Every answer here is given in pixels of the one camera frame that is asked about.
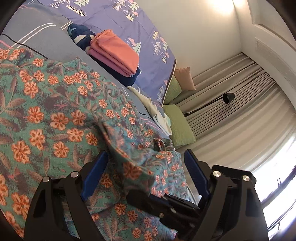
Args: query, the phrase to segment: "bolt head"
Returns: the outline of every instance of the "bolt head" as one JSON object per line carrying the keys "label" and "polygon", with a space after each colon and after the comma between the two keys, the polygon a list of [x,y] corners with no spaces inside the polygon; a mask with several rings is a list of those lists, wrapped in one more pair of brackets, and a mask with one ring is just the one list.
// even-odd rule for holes
{"label": "bolt head", "polygon": [[73,177],[73,178],[74,178],[74,177],[78,177],[78,176],[79,176],[79,173],[78,173],[78,172],[72,172],[72,173],[71,173],[71,177]]}
{"label": "bolt head", "polygon": [[50,180],[49,177],[44,177],[44,178],[42,179],[42,181],[45,182],[45,183],[48,182],[49,180]]}
{"label": "bolt head", "polygon": [[249,178],[249,176],[247,176],[247,175],[244,175],[244,176],[242,177],[242,179],[243,179],[245,182],[250,181],[250,178]]}
{"label": "bolt head", "polygon": [[214,177],[220,177],[221,176],[221,172],[219,172],[219,171],[213,171],[213,175],[214,175]]}

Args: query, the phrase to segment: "pillow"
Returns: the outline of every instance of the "pillow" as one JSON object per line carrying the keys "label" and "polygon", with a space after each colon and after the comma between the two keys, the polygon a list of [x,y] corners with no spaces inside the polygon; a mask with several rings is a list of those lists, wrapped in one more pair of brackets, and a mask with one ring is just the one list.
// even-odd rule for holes
{"label": "pillow", "polygon": [[163,103],[168,104],[173,99],[175,99],[179,94],[181,94],[181,92],[182,92],[181,86],[179,85],[178,81],[176,80],[176,77],[173,75],[173,77],[169,83],[169,87],[168,87],[167,93],[165,95],[165,100]]}
{"label": "pillow", "polygon": [[174,146],[194,143],[195,136],[181,110],[174,104],[164,105],[163,109],[170,118]]}
{"label": "pillow", "polygon": [[191,77],[190,67],[184,69],[176,69],[174,72],[174,76],[176,77],[183,91],[196,90]]}

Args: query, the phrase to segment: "white cloth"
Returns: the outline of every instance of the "white cloth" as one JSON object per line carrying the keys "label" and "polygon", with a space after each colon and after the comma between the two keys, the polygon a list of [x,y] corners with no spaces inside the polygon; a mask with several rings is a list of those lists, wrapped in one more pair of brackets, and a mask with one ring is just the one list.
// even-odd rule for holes
{"label": "white cloth", "polygon": [[151,98],[148,98],[141,93],[139,93],[135,88],[128,87],[131,92],[133,92],[143,103],[148,113],[153,118],[155,124],[168,136],[172,134],[172,129],[170,128],[167,120],[161,115],[156,105],[153,105],[151,102]]}

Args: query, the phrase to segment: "peach pillow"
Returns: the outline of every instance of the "peach pillow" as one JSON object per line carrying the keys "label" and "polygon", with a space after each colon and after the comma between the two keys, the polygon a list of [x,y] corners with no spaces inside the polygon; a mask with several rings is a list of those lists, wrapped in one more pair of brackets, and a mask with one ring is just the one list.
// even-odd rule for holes
{"label": "peach pillow", "polygon": [[174,72],[174,76],[176,77],[183,91],[196,90],[191,77],[190,67],[184,69],[176,69]]}

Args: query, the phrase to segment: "teal floral blanket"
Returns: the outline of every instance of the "teal floral blanket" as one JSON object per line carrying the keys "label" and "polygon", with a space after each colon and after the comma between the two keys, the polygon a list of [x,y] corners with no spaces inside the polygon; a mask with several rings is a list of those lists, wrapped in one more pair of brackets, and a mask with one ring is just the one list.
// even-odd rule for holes
{"label": "teal floral blanket", "polygon": [[[66,177],[100,150],[107,168],[86,204],[106,240],[172,240],[170,230],[127,204],[130,189],[188,198],[180,154],[143,123],[133,102],[80,59],[0,51],[0,208],[23,237],[30,201],[44,176]],[[67,204],[65,217],[77,236]]]}

